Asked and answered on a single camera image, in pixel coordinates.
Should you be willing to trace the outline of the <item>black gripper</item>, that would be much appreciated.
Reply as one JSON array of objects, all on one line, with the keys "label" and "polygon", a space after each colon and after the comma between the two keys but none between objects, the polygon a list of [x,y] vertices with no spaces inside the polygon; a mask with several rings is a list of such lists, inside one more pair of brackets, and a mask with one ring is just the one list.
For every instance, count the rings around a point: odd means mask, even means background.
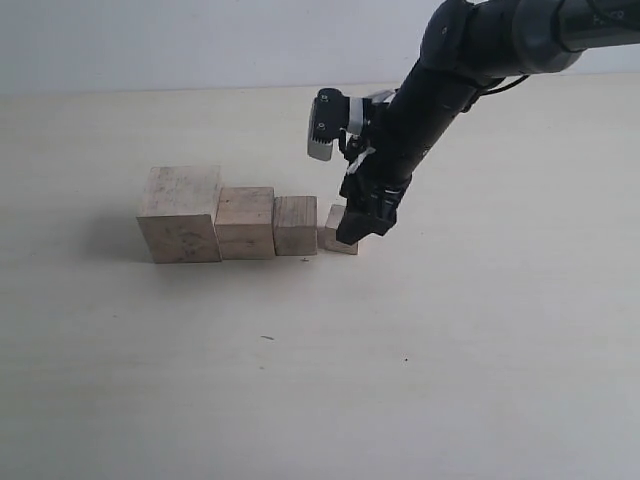
[{"label": "black gripper", "polygon": [[339,194],[346,210],[336,239],[355,245],[369,235],[384,236],[397,221],[397,211],[412,177],[397,179],[373,168],[366,160],[353,162],[345,172]]}]

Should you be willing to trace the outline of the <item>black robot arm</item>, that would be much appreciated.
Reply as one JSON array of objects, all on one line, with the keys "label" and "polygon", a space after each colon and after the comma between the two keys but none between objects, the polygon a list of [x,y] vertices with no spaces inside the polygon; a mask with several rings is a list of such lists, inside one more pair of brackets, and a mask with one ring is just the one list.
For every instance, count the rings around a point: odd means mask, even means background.
[{"label": "black robot arm", "polygon": [[336,232],[353,245],[383,236],[412,174],[452,121],[511,77],[557,73],[584,51],[636,44],[636,1],[446,1],[423,35],[420,55],[390,102],[318,93],[314,141],[339,141],[349,166]]}]

